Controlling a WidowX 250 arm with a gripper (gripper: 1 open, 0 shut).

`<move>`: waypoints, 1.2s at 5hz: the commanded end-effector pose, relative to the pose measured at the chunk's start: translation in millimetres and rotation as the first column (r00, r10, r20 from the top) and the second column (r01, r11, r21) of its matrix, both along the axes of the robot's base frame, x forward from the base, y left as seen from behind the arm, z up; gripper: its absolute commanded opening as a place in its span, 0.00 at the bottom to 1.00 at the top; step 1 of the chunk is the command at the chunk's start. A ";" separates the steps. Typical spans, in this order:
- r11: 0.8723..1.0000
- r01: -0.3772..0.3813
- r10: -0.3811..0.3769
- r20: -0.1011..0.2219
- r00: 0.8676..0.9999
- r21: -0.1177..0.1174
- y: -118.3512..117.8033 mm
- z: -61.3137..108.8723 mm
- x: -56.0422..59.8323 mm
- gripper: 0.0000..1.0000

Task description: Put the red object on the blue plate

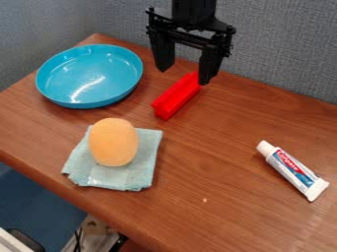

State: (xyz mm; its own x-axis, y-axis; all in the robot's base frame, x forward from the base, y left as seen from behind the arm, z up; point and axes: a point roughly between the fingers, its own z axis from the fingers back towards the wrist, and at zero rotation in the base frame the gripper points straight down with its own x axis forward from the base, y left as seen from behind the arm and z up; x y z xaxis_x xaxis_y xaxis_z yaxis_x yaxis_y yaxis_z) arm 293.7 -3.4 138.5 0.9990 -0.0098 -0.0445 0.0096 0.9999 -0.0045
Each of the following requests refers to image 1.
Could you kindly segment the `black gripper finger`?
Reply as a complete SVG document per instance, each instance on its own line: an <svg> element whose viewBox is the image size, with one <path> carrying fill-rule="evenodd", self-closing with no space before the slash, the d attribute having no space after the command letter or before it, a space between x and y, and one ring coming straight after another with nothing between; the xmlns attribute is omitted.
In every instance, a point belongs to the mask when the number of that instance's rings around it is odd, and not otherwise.
<svg viewBox="0 0 337 252"><path fill-rule="evenodd" d="M166 33L153 32L149 37L156 66L165 72L176 63L176 42Z"/></svg>
<svg viewBox="0 0 337 252"><path fill-rule="evenodd" d="M200 59L200 84L206 85L217 75L223 62L223 53L217 48L206 48Z"/></svg>

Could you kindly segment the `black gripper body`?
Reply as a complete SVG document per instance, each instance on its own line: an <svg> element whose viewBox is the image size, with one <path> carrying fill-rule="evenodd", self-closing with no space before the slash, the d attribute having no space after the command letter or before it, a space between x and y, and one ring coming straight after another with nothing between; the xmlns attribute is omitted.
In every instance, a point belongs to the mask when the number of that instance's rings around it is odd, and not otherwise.
<svg viewBox="0 0 337 252"><path fill-rule="evenodd" d="M150 6L148 34L166 33L176 44L217 48L228 57L236 28L216 17L216 5L217 0L172 0L170 10Z"/></svg>

